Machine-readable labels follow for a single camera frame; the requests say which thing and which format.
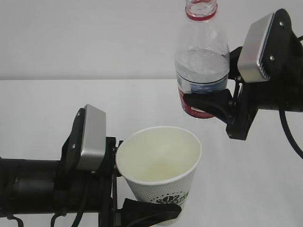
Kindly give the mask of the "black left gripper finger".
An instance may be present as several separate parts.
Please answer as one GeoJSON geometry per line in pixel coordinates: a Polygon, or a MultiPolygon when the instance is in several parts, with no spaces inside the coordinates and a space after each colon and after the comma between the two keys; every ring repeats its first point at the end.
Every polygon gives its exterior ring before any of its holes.
{"type": "Polygon", "coordinates": [[[125,199],[118,210],[119,227],[151,227],[176,219],[182,209],[177,204],[155,204],[125,199]]]}

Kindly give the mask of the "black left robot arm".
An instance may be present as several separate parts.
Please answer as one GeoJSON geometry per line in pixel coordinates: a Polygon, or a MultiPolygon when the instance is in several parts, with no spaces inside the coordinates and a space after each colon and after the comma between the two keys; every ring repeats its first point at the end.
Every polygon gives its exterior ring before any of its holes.
{"type": "Polygon", "coordinates": [[[150,227],[177,218],[181,207],[176,204],[125,199],[117,207],[116,139],[108,137],[106,145],[106,162],[96,173],[74,170],[65,175],[56,160],[1,159],[1,217],[20,227],[20,214],[52,214],[54,226],[58,217],[75,213],[75,227],[84,213],[97,213],[100,227],[150,227]]]}

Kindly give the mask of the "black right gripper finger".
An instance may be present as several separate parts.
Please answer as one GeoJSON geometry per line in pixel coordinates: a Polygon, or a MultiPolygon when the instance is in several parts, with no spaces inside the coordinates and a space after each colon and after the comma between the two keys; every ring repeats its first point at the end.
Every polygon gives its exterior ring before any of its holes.
{"type": "Polygon", "coordinates": [[[239,60],[241,51],[242,51],[242,46],[237,47],[236,49],[231,51],[229,54],[229,57],[230,57],[230,61],[229,61],[230,70],[229,70],[229,76],[228,76],[229,79],[237,80],[237,77],[241,76],[241,74],[238,70],[238,60],[239,60]]]}
{"type": "Polygon", "coordinates": [[[204,94],[184,94],[184,101],[188,106],[211,114],[226,124],[232,122],[232,108],[229,103],[233,101],[228,89],[204,94]]]}

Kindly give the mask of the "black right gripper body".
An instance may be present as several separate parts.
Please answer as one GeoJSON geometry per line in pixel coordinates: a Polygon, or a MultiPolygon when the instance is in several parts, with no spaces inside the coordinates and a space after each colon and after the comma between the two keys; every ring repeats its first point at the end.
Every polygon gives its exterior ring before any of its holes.
{"type": "Polygon", "coordinates": [[[230,139],[245,140],[258,112],[251,99],[253,84],[247,84],[241,76],[229,76],[229,80],[235,82],[235,87],[227,101],[226,132],[230,139]]]}

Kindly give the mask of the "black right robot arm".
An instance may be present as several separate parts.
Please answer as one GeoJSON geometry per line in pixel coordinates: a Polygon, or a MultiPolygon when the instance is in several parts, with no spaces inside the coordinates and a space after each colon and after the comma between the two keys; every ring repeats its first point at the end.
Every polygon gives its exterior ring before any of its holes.
{"type": "Polygon", "coordinates": [[[245,140],[258,110],[303,110],[303,45],[290,15],[279,9],[253,23],[244,44],[230,52],[235,89],[185,94],[190,106],[226,124],[229,138],[245,140]]]}

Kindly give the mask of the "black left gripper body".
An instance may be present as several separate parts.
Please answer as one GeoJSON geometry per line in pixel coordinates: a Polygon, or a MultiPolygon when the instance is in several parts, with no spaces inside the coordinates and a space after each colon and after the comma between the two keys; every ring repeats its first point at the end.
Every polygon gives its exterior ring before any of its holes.
{"type": "Polygon", "coordinates": [[[99,227],[116,227],[117,178],[120,177],[115,164],[116,138],[106,138],[105,159],[96,171],[78,170],[68,164],[75,160],[76,144],[66,140],[54,184],[54,206],[59,208],[53,215],[56,221],[68,213],[76,213],[72,222],[77,227],[84,213],[97,213],[99,227]]]}

